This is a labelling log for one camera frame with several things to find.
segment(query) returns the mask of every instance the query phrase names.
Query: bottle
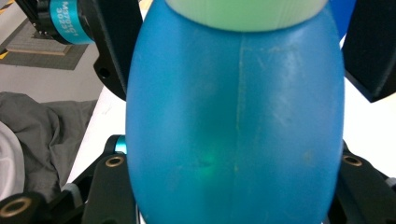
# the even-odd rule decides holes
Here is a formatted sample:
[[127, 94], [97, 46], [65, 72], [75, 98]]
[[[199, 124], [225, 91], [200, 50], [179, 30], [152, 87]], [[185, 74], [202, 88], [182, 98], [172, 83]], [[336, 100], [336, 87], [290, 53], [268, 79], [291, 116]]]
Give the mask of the bottle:
[[243, 30], [153, 2], [126, 117], [131, 183], [148, 224], [325, 218], [344, 112], [342, 55], [325, 5], [303, 20]]

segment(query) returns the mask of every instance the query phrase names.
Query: blue label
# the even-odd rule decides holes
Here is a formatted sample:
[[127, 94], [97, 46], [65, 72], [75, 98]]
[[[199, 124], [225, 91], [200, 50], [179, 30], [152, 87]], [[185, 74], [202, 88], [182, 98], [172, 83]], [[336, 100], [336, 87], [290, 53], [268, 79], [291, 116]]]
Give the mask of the blue label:
[[79, 22], [77, 0], [52, 0], [49, 12], [56, 30], [66, 41], [75, 45], [93, 42]]

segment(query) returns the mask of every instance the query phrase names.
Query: green bottle cap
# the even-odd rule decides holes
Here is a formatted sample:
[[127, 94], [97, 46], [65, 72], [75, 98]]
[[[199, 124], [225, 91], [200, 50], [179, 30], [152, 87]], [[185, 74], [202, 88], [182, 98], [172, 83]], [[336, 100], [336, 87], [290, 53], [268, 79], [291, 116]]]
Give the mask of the green bottle cap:
[[177, 13], [214, 28], [259, 32], [286, 28], [318, 14], [327, 0], [165, 0]]

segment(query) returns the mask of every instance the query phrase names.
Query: screw hole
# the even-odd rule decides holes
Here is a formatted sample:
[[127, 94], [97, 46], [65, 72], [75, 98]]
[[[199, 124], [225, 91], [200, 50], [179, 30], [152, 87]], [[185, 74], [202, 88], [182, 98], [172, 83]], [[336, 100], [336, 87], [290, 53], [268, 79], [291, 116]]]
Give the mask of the screw hole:
[[110, 77], [110, 72], [107, 70], [107, 69], [105, 69], [105, 68], [101, 68], [101, 69], [99, 69], [99, 75], [102, 77], [102, 78], [108, 78], [108, 77]]
[[355, 157], [351, 157], [351, 156], [344, 156], [343, 160], [345, 163], [349, 164], [349, 165], [353, 165], [353, 166], [361, 166], [363, 165], [363, 163], [356, 159]]
[[106, 161], [106, 166], [108, 166], [108, 167], [116, 167], [116, 166], [121, 165], [123, 162], [124, 162], [124, 158], [117, 156], [117, 157], [113, 157], [113, 158], [108, 159]]
[[32, 200], [30, 198], [22, 197], [16, 199], [0, 210], [0, 217], [13, 217], [26, 210], [31, 203]]

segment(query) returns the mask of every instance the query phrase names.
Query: gray fabric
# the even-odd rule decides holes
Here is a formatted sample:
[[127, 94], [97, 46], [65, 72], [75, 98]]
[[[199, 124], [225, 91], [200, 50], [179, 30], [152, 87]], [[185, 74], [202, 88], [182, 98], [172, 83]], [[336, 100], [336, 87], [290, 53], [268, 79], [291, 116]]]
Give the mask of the gray fabric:
[[51, 201], [66, 183], [96, 101], [39, 104], [0, 92], [0, 120], [17, 135], [25, 163], [24, 191]]

